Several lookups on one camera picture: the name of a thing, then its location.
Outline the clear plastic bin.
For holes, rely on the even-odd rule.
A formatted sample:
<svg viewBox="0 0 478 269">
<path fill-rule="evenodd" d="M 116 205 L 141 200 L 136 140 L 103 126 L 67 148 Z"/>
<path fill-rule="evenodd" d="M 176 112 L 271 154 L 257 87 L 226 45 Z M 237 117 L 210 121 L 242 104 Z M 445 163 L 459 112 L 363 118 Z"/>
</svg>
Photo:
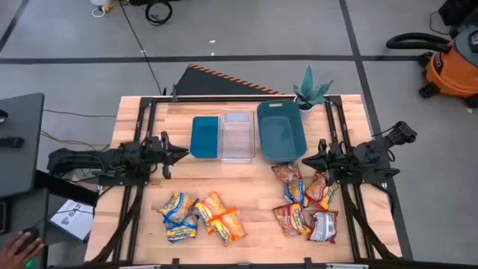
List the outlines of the clear plastic bin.
<svg viewBox="0 0 478 269">
<path fill-rule="evenodd" d="M 219 116 L 217 157 L 224 162 L 248 164 L 255 157 L 254 113 L 226 110 Z"/>
</svg>

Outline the person's hand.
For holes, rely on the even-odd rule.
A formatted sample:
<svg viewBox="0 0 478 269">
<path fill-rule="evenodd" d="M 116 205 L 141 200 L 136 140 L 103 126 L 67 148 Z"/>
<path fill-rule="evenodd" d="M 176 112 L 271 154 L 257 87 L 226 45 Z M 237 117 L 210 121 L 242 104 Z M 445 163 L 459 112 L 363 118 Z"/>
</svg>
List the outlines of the person's hand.
<svg viewBox="0 0 478 269">
<path fill-rule="evenodd" d="M 30 232 L 18 232 L 0 248 L 0 269 L 25 269 L 27 263 L 43 250 L 41 238 L 34 239 L 21 250 L 28 239 L 31 239 Z"/>
</svg>

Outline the black computer mouse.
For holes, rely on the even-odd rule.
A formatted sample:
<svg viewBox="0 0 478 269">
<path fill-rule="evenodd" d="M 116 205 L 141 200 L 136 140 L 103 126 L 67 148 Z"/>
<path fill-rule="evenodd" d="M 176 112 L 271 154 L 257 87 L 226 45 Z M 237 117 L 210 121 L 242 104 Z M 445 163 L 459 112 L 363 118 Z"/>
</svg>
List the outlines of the black computer mouse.
<svg viewBox="0 0 478 269">
<path fill-rule="evenodd" d="M 20 247 L 21 249 L 25 249 L 39 237 L 39 230 L 38 228 L 35 228 L 35 227 L 28 227 L 26 229 L 23 229 L 22 233 L 29 233 L 30 236 Z"/>
</svg>

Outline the dark gray desk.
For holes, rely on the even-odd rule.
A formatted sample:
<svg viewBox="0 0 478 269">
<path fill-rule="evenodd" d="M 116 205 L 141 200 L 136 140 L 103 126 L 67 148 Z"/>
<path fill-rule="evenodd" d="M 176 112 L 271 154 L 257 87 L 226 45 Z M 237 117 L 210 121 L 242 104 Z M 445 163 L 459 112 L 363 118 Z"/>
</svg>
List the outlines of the dark gray desk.
<svg viewBox="0 0 478 269">
<path fill-rule="evenodd" d="M 32 93 L 0 99 L 8 118 L 0 124 L 0 197 L 34 187 L 44 95 Z"/>
</svg>

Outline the orange shop vacuum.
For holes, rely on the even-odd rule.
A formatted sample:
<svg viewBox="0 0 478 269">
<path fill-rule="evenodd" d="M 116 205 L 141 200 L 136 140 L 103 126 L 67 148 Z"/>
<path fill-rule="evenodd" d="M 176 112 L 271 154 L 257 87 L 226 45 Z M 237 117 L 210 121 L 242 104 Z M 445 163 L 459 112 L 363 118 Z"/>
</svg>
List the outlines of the orange shop vacuum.
<svg viewBox="0 0 478 269">
<path fill-rule="evenodd" d="M 419 89 L 423 98 L 439 93 L 463 99 L 478 108 L 478 26 L 470 25 L 453 40 L 426 34 L 429 53 L 421 55 L 426 84 Z"/>
</svg>

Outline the black ramp with orange stripes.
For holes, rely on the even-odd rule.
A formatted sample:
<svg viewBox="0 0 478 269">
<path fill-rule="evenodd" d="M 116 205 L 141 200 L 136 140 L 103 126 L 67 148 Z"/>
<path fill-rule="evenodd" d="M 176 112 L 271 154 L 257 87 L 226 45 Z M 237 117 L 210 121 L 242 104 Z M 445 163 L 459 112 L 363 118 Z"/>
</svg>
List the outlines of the black ramp with orange stripes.
<svg viewBox="0 0 478 269">
<path fill-rule="evenodd" d="M 282 95 L 270 87 L 197 64 L 187 67 L 175 89 L 178 95 Z"/>
</svg>

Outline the orange Maruchan noodle pack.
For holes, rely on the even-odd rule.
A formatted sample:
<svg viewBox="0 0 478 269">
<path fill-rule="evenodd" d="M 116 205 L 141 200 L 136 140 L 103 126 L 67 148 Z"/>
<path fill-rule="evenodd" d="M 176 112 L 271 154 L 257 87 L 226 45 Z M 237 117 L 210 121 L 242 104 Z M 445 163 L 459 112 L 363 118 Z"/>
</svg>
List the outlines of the orange Maruchan noodle pack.
<svg viewBox="0 0 478 269">
<path fill-rule="evenodd" d="M 212 217 L 222 214 L 224 211 L 226 211 L 226 207 L 224 206 L 218 193 L 213 191 L 206 198 L 195 204 L 195 210 L 197 216 L 203 222 L 207 233 L 211 234 L 214 229 L 210 225 L 209 220 Z"/>
<path fill-rule="evenodd" d="M 228 208 L 223 213 L 214 215 L 208 222 L 225 247 L 247 236 L 235 207 Z"/>
</svg>

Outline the white printed paper sheet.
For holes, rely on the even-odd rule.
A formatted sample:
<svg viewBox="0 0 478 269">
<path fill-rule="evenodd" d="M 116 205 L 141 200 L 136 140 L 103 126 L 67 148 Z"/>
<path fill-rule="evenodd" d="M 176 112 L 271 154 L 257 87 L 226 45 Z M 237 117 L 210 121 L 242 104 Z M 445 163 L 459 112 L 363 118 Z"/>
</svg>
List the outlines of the white printed paper sheet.
<svg viewBox="0 0 478 269">
<path fill-rule="evenodd" d="M 49 222 L 84 241 L 93 228 L 93 210 L 73 200 L 67 200 L 56 212 L 50 214 Z"/>
</svg>

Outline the large teal plastic bin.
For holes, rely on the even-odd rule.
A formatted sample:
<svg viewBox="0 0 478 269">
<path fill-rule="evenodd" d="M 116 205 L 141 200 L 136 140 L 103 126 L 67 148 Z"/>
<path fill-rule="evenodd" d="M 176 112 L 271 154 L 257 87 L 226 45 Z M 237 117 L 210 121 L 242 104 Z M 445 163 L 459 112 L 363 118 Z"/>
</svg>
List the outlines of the large teal plastic bin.
<svg viewBox="0 0 478 269">
<path fill-rule="evenodd" d="M 261 154 L 267 163 L 289 163 L 306 153 L 302 118 L 295 102 L 261 102 L 257 107 L 257 121 Z"/>
</svg>

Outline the small teal plastic bin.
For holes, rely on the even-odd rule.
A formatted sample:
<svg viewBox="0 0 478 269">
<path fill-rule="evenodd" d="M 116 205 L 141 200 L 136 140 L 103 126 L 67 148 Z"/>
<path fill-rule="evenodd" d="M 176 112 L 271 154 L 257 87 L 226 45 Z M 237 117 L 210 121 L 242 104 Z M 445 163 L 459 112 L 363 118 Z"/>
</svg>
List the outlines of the small teal plastic bin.
<svg viewBox="0 0 478 269">
<path fill-rule="evenodd" d="M 219 117 L 194 117 L 190 154 L 195 158 L 217 158 Z"/>
</svg>

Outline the black equipment case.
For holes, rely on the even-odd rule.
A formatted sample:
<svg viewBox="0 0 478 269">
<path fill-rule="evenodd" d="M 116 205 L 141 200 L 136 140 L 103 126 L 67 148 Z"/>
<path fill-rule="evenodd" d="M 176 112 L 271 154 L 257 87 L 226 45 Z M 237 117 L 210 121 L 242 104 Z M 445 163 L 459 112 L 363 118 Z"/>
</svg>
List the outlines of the black equipment case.
<svg viewBox="0 0 478 269">
<path fill-rule="evenodd" d="M 478 7 L 478 0 L 446 0 L 438 9 L 445 25 L 458 25 Z"/>
</svg>

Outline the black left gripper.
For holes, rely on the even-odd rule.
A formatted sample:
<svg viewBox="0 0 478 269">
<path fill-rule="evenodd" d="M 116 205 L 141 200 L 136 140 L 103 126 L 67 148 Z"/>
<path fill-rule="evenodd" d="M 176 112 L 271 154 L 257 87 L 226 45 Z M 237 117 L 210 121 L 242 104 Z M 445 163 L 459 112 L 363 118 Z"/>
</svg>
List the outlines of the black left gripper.
<svg viewBox="0 0 478 269">
<path fill-rule="evenodd" d="M 184 147 L 174 146 L 169 141 L 167 132 L 161 132 L 161 136 L 147 138 L 147 155 L 152 163 L 162 163 L 162 174 L 165 179 L 171 179 L 170 167 L 182 158 L 186 157 L 189 150 Z"/>
</svg>

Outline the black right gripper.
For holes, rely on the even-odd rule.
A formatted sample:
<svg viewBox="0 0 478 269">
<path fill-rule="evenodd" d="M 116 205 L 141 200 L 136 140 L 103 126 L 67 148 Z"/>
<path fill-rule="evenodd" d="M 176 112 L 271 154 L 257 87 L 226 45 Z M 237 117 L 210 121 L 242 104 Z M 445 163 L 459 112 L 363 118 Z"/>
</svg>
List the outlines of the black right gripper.
<svg viewBox="0 0 478 269">
<path fill-rule="evenodd" d="M 328 186 L 335 183 L 344 183 L 348 180 L 347 157 L 338 143 L 332 143 L 327 150 L 326 141 L 320 140 L 317 153 L 304 158 L 302 163 L 320 171 L 325 176 Z"/>
</svg>

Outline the blue Maruchan noodle pack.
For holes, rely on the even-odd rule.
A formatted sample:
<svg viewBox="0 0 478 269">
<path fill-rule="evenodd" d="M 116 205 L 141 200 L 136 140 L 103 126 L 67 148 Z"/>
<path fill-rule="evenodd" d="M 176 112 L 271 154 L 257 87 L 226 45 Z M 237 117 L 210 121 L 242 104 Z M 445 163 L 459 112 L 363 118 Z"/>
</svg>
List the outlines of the blue Maruchan noodle pack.
<svg viewBox="0 0 478 269">
<path fill-rule="evenodd" d="M 292 179 L 284 183 L 284 197 L 288 202 L 298 202 L 303 208 L 308 207 L 308 198 L 305 195 L 303 180 Z"/>
<path fill-rule="evenodd" d="M 165 220 L 167 240 L 175 243 L 184 239 L 194 239 L 197 234 L 197 216 L 190 214 L 180 223 L 174 223 L 171 220 Z"/>
<path fill-rule="evenodd" d="M 190 194 L 174 192 L 158 212 L 163 215 L 166 225 L 179 225 L 189 215 L 198 200 Z"/>
</svg>

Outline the teal potted succulent plant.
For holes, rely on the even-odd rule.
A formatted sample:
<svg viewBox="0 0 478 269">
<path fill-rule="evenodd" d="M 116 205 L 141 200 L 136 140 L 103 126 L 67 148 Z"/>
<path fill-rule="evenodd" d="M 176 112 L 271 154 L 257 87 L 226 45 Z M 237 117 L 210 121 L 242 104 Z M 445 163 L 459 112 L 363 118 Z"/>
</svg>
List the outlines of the teal potted succulent plant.
<svg viewBox="0 0 478 269">
<path fill-rule="evenodd" d="M 329 88 L 333 84 L 333 80 L 324 83 L 314 85 L 314 77 L 312 68 L 308 66 L 305 70 L 305 74 L 302 79 L 302 84 L 298 87 L 293 85 L 295 93 L 295 103 L 299 106 L 300 110 L 308 111 L 315 105 L 319 105 L 325 102 L 325 95 L 329 91 Z"/>
</svg>

